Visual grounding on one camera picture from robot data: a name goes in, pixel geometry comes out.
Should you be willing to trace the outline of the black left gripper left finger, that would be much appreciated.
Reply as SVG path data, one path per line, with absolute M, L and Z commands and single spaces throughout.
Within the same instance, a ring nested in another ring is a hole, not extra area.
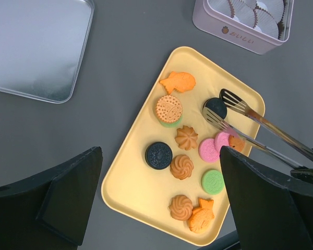
M 77 249 L 102 168 L 98 146 L 23 180 L 0 186 L 0 249 Z

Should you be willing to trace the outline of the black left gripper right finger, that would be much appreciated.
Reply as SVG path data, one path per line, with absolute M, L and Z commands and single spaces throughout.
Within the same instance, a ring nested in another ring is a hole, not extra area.
M 286 175 L 228 146 L 220 163 L 242 249 L 313 249 L 313 169 Z

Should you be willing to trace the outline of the brown chocolate chip cookie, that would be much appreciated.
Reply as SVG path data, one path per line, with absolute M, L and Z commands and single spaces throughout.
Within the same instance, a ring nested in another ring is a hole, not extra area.
M 230 135 L 228 137 L 228 144 L 229 144 L 229 147 L 233 148 L 234 150 L 238 152 L 242 152 L 245 147 L 245 141 L 233 135 Z

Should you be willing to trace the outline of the metal serving tongs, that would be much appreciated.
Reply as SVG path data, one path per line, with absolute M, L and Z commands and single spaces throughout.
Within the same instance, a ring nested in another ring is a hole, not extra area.
M 278 136 L 282 139 L 285 143 L 289 146 L 297 150 L 299 153 L 303 154 L 306 158 L 310 159 L 313 162 L 313 149 L 307 147 L 300 141 L 296 140 L 271 122 L 269 122 L 266 118 L 262 115 L 258 114 L 254 111 L 243 99 L 239 96 L 231 92 L 227 89 L 222 89 L 220 91 L 220 98 L 223 101 L 224 105 L 229 109 L 244 115 L 251 120 L 255 121 L 256 123 L 262 125 L 267 130 L 271 131 L 273 134 Z M 290 159 L 289 157 L 283 155 L 282 153 L 252 139 L 251 137 L 245 135 L 244 133 L 237 130 L 232 125 L 228 124 L 224 119 L 222 119 L 217 113 L 215 113 L 212 109 L 208 106 L 204 105 L 202 108 L 202 115 L 205 120 L 211 124 L 213 127 L 217 128 L 220 131 L 229 133 L 235 137 L 239 137 L 246 141 L 247 143 L 251 144 L 252 146 L 262 150 L 266 154 L 270 155 L 278 159 L 279 161 L 289 165 L 293 169 L 305 169 L 305 166 L 297 163 L 296 161 Z

